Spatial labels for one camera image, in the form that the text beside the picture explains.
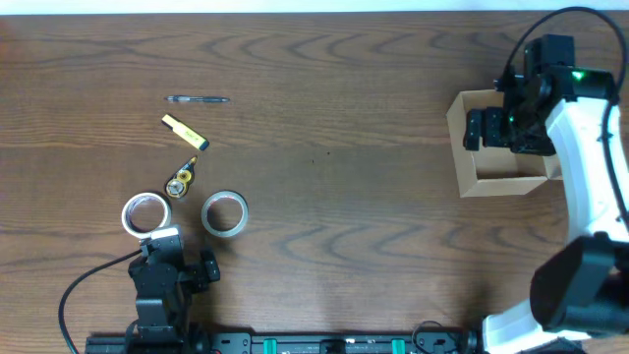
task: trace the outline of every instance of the black pen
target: black pen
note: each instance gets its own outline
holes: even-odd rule
[[[212,96],[186,96],[177,94],[174,96],[164,97],[170,102],[205,102],[205,103],[225,103],[229,102],[227,97],[212,97]]]

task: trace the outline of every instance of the white background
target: white background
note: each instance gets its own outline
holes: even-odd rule
[[[0,0],[0,15],[556,10],[629,10],[629,0]]]

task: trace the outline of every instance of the yellow highlighter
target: yellow highlighter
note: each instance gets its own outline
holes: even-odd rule
[[[200,136],[194,130],[190,129],[187,125],[177,120],[177,118],[166,114],[161,122],[170,130],[175,132],[178,136],[182,137],[186,142],[190,143],[193,147],[203,151],[209,147],[209,142],[206,138]]]

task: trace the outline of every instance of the cardboard box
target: cardboard box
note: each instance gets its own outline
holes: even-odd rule
[[[468,111],[488,106],[502,106],[502,93],[493,89],[462,91],[446,113],[461,198],[525,195],[548,179],[561,179],[556,155],[543,157],[483,146],[479,151],[465,150]]]

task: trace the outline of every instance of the wood grain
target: wood grain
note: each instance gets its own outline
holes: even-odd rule
[[[459,199],[444,113],[460,90],[491,88],[541,15],[0,18],[0,350],[67,351],[63,291],[136,248],[122,205],[160,190],[196,153],[160,124],[165,112],[210,140],[189,195],[173,203],[188,256],[209,243],[223,273],[197,298],[195,320],[410,331],[423,320],[477,324],[525,299],[533,271],[562,247],[562,184]],[[629,28],[627,13],[611,16]],[[590,17],[536,33],[549,31],[574,33],[584,66],[619,65]],[[170,94],[232,101],[172,104]],[[224,189],[247,199],[251,219],[219,242],[200,206]],[[126,265],[82,283],[66,310],[78,346],[126,328],[134,299]]]

